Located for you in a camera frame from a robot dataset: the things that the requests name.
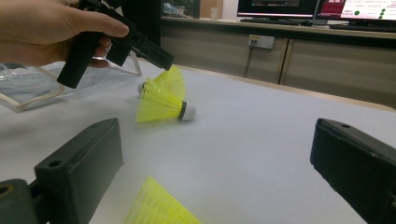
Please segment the desk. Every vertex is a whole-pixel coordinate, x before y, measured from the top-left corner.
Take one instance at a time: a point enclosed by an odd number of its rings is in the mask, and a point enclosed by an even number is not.
[[[192,122],[134,122],[137,85],[161,70],[59,104],[0,107],[0,179],[35,179],[33,167],[87,126],[119,118],[125,165],[92,218],[122,223],[152,175],[203,223],[360,224],[309,162],[318,118],[350,124],[396,147],[396,113],[183,70]]]

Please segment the gun grip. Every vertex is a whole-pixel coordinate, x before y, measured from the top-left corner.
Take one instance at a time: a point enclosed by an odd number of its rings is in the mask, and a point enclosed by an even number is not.
[[[131,47],[113,43],[106,58],[118,66],[123,66],[128,58],[129,52],[131,52]]]
[[[70,51],[66,64],[57,81],[66,87],[75,89],[85,73],[98,46],[101,34],[84,32],[76,37],[76,42]]]

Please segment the cabinet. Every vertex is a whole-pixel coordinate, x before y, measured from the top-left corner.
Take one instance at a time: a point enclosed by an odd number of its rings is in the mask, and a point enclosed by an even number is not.
[[[176,64],[242,77],[249,34],[275,43],[253,50],[248,78],[396,108],[396,34],[163,19],[162,42]]]

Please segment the computer monitor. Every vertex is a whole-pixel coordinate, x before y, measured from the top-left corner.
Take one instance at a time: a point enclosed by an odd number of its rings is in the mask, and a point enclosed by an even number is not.
[[[237,16],[250,18],[313,19],[318,0],[239,0]]]
[[[316,19],[356,25],[396,26],[394,0],[319,0]]]

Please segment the black toy gun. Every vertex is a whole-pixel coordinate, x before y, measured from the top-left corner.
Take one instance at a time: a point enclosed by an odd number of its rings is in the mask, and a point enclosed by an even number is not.
[[[125,37],[110,36],[113,44],[106,56],[109,61],[122,66],[132,50],[137,57],[144,58],[160,68],[169,70],[174,57],[149,41],[131,21],[126,20],[115,11],[115,8],[120,7],[125,1],[106,0],[110,6],[107,7],[101,0],[79,0],[78,9],[107,14],[129,27],[129,34]],[[70,88],[75,88],[78,85],[95,53],[101,35],[103,34],[99,32],[83,32],[76,37],[76,42],[70,51],[66,64],[58,76],[59,83]]]

